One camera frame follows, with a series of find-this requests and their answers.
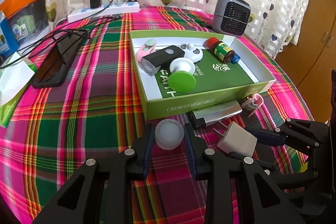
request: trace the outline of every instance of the cabinet door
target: cabinet door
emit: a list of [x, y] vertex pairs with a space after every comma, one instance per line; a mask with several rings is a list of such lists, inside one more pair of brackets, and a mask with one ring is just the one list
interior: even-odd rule
[[335, 14], [336, 0], [309, 0], [297, 45], [290, 43], [277, 55], [276, 62], [295, 86], [319, 58], [333, 28]]
[[326, 122], [331, 114], [331, 71], [336, 69], [336, 24], [315, 65], [298, 86], [314, 119]]

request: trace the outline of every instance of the plaid bedspread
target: plaid bedspread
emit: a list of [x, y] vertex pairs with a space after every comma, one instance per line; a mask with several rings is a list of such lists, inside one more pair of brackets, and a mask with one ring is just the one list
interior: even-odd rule
[[[0, 128], [0, 194], [21, 223], [31, 223], [85, 159], [111, 157], [142, 135], [145, 121], [131, 63], [129, 32], [208, 32], [200, 26], [207, 22], [211, 22], [211, 15], [204, 13], [142, 7], [139, 13], [126, 14], [121, 21], [96, 28], [91, 43], [80, 49], [62, 86], [27, 89], [8, 128]], [[244, 110], [231, 120], [243, 127], [273, 129], [287, 117], [312, 119], [281, 68], [253, 41], [246, 37], [240, 40], [277, 80], [262, 94], [265, 104], [256, 114], [247, 119], [249, 112]], [[39, 66], [45, 56], [32, 61]], [[187, 122], [185, 115], [173, 118], [182, 124]], [[219, 138], [212, 128], [196, 134], [217, 149]], [[305, 160], [304, 155], [286, 146], [257, 145], [254, 156], [275, 163], [283, 173], [298, 172]], [[238, 223], [234, 188], [232, 200]], [[205, 204], [206, 181], [192, 179], [184, 145], [172, 151], [155, 145], [148, 179], [132, 184], [134, 223], [203, 224]]]

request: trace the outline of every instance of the green box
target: green box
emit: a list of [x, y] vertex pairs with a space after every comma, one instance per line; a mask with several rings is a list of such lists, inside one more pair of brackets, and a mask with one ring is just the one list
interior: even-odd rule
[[[164, 79], [167, 78], [166, 76], [161, 76], [163, 78], [163, 82], [161, 83], [158, 80], [160, 76], [147, 75], [136, 62], [137, 50], [149, 38], [156, 39], [156, 50], [171, 45], [179, 46], [182, 43], [193, 43], [200, 47], [203, 51], [209, 52], [210, 50], [203, 44], [211, 37], [217, 37], [219, 40], [223, 41], [241, 57], [239, 66], [243, 69], [243, 73], [246, 73], [249, 76], [251, 84], [233, 86], [229, 88], [217, 87], [214, 90], [208, 90], [206, 92], [178, 94], [169, 89], [167, 83], [164, 82]], [[130, 44], [141, 105], [145, 120], [147, 121], [178, 115], [191, 110], [217, 105], [231, 100], [243, 99], [254, 93], [266, 92], [275, 82], [275, 78], [263, 65], [263, 63], [236, 37], [229, 35], [184, 30], [131, 31]], [[211, 58], [214, 59], [214, 62], [217, 62], [216, 64], [213, 63], [212, 67], [215, 71], [219, 71], [218, 77], [220, 77], [220, 79], [225, 79], [225, 75], [227, 74], [223, 74], [223, 72], [225, 72], [225, 68], [222, 70], [221, 61], [213, 55]], [[168, 75], [167, 71], [164, 70], [162, 70], [161, 73], [163, 75]], [[195, 78], [199, 85], [206, 86], [204, 80], [201, 83], [201, 79], [204, 78], [199, 76], [195, 76]], [[162, 93], [163, 90], [167, 90], [169, 97], [167, 97], [167, 94]]]

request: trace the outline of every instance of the red bottle cap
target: red bottle cap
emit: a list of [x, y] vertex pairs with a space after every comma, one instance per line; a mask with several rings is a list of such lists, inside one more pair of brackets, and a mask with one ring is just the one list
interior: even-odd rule
[[215, 45], [219, 40], [215, 37], [211, 37], [208, 40], [206, 40], [205, 45], [209, 48], [212, 49], [213, 45]]

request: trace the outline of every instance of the white power strip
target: white power strip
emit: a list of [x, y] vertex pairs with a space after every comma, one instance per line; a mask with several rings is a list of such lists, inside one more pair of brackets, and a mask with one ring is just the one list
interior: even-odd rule
[[[73, 11], [70, 15], [68, 15], [69, 23], [75, 22], [77, 20], [81, 20], [83, 18], [92, 16], [99, 11], [103, 10], [108, 4], [103, 5], [100, 8], [84, 8], [82, 10]], [[138, 2], [126, 2], [123, 4], [114, 4], [105, 9], [103, 12], [97, 14], [97, 17], [100, 16], [111, 16], [111, 15], [119, 15], [119, 14], [127, 14], [127, 13], [137, 13], [140, 12], [140, 5]]]

